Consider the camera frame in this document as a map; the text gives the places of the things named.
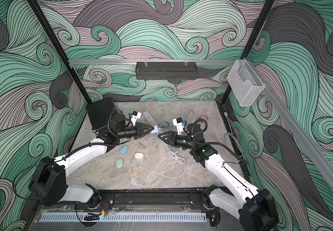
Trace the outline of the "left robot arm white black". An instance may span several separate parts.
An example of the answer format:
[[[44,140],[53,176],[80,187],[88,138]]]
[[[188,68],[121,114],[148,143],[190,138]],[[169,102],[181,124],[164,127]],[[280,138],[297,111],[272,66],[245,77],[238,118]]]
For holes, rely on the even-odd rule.
[[[56,158],[42,158],[33,173],[28,189],[45,206],[58,202],[85,204],[96,209],[101,203],[99,190],[90,184],[78,186],[68,183],[67,177],[90,160],[101,156],[120,144],[121,139],[140,139],[157,132],[157,126],[137,122],[129,129],[106,130],[95,139],[73,151]]]

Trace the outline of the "light blue usb charger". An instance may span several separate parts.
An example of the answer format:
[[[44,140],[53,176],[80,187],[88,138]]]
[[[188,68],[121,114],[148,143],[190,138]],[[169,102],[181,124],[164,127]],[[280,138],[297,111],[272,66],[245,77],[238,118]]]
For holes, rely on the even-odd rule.
[[[151,131],[151,134],[155,134],[158,132],[159,132],[158,126],[157,125],[153,126],[153,130]]]

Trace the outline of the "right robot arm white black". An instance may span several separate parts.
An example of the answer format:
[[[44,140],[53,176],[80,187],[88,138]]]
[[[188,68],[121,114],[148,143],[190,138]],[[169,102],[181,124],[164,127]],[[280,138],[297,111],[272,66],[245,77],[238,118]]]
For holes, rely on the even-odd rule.
[[[270,231],[280,221],[273,195],[260,190],[238,174],[213,147],[205,142],[200,129],[186,136],[175,131],[160,133],[158,138],[167,145],[189,149],[193,159],[212,172],[227,187],[228,192],[211,186],[206,190],[206,206],[220,208],[235,217],[246,231]]]

